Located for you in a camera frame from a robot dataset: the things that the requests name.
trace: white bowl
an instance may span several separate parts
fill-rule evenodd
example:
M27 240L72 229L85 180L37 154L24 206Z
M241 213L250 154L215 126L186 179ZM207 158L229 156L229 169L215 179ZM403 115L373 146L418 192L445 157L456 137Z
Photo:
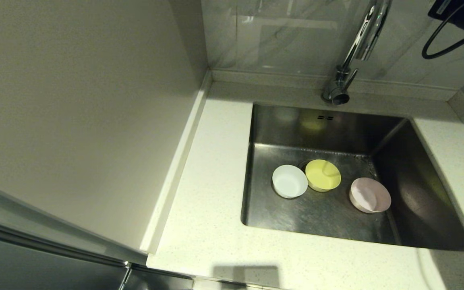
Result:
M283 198L295 198L307 189L307 177L300 168L293 165L281 165L273 171L273 188Z
M379 181L357 178L350 187L350 201L363 213L381 213L392 205L392 197Z

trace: chrome faucet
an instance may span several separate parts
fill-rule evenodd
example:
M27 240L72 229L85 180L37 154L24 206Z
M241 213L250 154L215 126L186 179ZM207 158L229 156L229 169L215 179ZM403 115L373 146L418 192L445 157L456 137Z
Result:
M322 99L324 101L334 105L341 105L350 100L348 87L358 71L356 68L350 73L350 64L354 58L368 60L383 29L391 5L392 0L370 1L361 27L359 27L345 61L336 67L335 78L331 79L323 90Z

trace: countertop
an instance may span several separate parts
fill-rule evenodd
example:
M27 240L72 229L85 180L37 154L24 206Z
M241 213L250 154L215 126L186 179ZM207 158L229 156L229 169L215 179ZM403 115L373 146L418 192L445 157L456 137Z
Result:
M215 82L162 240L147 266L283 289L464 290L464 252L374 244L241 223L254 102L411 119L464 222L464 125L445 101Z

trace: bowl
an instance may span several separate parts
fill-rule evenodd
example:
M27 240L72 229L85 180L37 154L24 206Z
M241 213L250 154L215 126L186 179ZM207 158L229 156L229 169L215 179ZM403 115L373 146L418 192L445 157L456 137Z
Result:
M363 213L381 213L392 205L392 197L379 181L357 178L350 186L350 202Z
M307 189L307 178L300 168L293 165L281 165L273 171L273 189L283 198L295 198Z
M322 159L309 162L305 167L305 175L309 187L321 193L335 189L341 183L341 174L338 168Z

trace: sink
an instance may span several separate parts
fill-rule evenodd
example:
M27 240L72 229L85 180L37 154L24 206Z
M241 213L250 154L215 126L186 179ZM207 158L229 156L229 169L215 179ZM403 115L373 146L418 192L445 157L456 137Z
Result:
M241 221L247 226L312 235L464 251L464 226L412 123L405 118L254 105ZM332 162L341 184L284 199L271 175L283 164L304 169ZM392 205L356 209L348 198L360 177L379 180Z

